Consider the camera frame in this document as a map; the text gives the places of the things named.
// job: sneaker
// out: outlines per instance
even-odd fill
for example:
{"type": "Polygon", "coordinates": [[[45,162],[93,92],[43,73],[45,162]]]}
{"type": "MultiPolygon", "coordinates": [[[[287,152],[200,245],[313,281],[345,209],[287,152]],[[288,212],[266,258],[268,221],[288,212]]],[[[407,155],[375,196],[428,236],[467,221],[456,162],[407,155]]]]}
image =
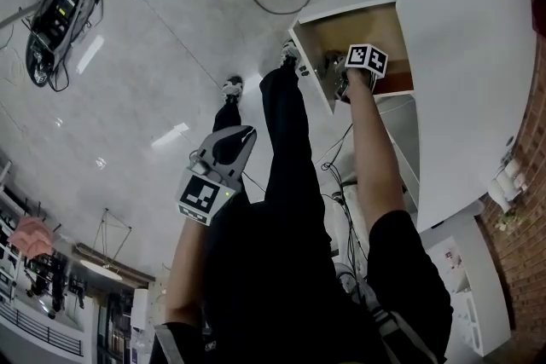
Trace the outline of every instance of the sneaker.
{"type": "Polygon", "coordinates": [[[229,77],[222,87],[222,96],[225,103],[239,103],[242,96],[242,77],[229,77]]]}
{"type": "Polygon", "coordinates": [[[295,69],[299,64],[300,57],[301,56],[299,55],[299,50],[296,47],[295,42],[290,38],[282,45],[279,67],[284,66],[284,64],[287,62],[295,69]]]}

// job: pink cloth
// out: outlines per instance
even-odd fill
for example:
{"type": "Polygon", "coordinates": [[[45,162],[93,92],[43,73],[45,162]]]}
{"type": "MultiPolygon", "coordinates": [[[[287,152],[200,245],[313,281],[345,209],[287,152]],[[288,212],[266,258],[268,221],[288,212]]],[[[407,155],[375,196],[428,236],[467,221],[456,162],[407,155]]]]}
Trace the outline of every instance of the pink cloth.
{"type": "Polygon", "coordinates": [[[42,253],[52,254],[53,233],[37,217],[21,217],[17,229],[8,238],[29,259],[42,253]]]}

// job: red brick wall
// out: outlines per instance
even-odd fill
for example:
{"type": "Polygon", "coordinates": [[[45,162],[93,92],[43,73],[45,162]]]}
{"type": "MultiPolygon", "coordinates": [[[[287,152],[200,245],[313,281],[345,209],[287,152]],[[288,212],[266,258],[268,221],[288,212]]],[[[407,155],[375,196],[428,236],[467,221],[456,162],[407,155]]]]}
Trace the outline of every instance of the red brick wall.
{"type": "Polygon", "coordinates": [[[501,231],[496,225],[502,211],[486,196],[480,223],[513,323],[513,339],[487,361],[526,364],[546,342],[546,40],[542,37],[537,41],[531,94],[514,153],[529,184],[519,199],[517,219],[501,231]]]}

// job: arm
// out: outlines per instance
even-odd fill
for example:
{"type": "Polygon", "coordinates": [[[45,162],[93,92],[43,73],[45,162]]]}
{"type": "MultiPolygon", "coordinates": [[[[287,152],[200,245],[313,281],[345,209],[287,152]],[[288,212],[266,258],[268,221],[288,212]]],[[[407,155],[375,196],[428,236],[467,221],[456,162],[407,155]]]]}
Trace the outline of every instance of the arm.
{"type": "Polygon", "coordinates": [[[347,72],[355,143],[358,202],[370,231],[387,212],[404,210],[398,162],[364,75],[347,72]]]}
{"type": "Polygon", "coordinates": [[[166,290],[166,322],[201,327],[201,298],[207,226],[186,219],[166,290]]]}
{"type": "Polygon", "coordinates": [[[358,201],[369,230],[368,283],[442,361],[451,330],[450,294],[403,211],[401,177],[374,97],[356,70],[347,73],[355,139],[358,201]]]}

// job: wooden drawer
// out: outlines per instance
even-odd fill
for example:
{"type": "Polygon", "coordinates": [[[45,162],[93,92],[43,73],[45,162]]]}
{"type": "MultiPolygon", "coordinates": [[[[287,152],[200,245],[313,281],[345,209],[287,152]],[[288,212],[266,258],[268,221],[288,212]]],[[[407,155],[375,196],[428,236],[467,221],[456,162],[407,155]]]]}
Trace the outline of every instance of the wooden drawer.
{"type": "Polygon", "coordinates": [[[346,53],[351,44],[371,43],[389,55],[386,76],[377,81],[376,95],[400,95],[413,92],[408,52],[393,0],[333,7],[332,1],[319,3],[302,11],[290,34],[309,71],[308,78],[318,88],[329,112],[333,113],[339,77],[324,68],[330,50],[346,53]]]}

